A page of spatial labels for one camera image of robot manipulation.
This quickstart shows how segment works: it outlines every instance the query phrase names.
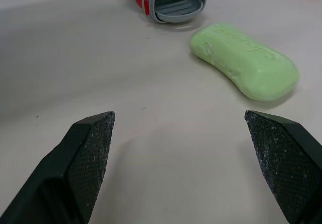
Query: soap bar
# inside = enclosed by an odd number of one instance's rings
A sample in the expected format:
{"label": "soap bar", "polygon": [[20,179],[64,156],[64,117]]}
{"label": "soap bar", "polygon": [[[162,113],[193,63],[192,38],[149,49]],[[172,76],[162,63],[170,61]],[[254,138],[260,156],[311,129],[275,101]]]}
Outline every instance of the soap bar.
{"label": "soap bar", "polygon": [[191,51],[222,71],[247,97],[272,101],[299,80],[295,64],[229,24],[213,24],[191,36]]}

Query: textured gripper pad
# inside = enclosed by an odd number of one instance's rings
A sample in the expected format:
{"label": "textured gripper pad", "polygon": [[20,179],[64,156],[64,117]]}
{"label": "textured gripper pad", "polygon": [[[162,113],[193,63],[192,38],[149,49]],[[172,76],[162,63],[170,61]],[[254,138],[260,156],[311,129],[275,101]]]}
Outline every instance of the textured gripper pad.
{"label": "textured gripper pad", "polygon": [[321,171],[283,126],[245,115],[263,176],[290,224],[301,223],[321,185]]}
{"label": "textured gripper pad", "polygon": [[109,113],[91,128],[68,169],[67,179],[86,223],[90,220],[103,181],[114,120],[114,113]]}

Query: white tabletop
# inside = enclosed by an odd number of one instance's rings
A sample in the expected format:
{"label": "white tabletop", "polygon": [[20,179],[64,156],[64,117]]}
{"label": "white tabletop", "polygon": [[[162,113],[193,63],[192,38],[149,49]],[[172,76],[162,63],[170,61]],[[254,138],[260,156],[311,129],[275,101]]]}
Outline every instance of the white tabletop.
{"label": "white tabletop", "polygon": [[[0,213],[74,122],[115,111],[90,223],[287,223],[244,112],[322,142],[322,0],[208,0],[179,26],[149,22],[135,0],[0,0],[0,16]],[[221,22],[289,56],[296,90],[252,101],[195,58],[190,35]]]}

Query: beige table surface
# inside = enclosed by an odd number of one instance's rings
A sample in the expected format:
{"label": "beige table surface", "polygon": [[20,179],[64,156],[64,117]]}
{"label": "beige table surface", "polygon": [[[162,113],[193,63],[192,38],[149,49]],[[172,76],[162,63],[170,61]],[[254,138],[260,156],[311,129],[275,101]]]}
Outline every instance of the beige table surface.
{"label": "beige table surface", "polygon": [[[229,22],[294,60],[296,90],[244,97],[191,55],[190,35]],[[187,25],[134,0],[0,0],[0,213],[76,121],[115,111],[90,223],[287,223],[260,172],[248,109],[322,141],[322,0],[208,0]]]}

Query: green soap bar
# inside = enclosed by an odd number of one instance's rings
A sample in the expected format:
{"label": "green soap bar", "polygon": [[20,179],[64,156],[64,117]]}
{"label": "green soap bar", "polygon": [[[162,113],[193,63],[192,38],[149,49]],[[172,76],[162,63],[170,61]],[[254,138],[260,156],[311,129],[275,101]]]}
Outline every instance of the green soap bar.
{"label": "green soap bar", "polygon": [[289,58],[252,40],[232,25],[213,24],[197,31],[191,36],[190,49],[254,100],[282,97],[299,80],[299,72]]}

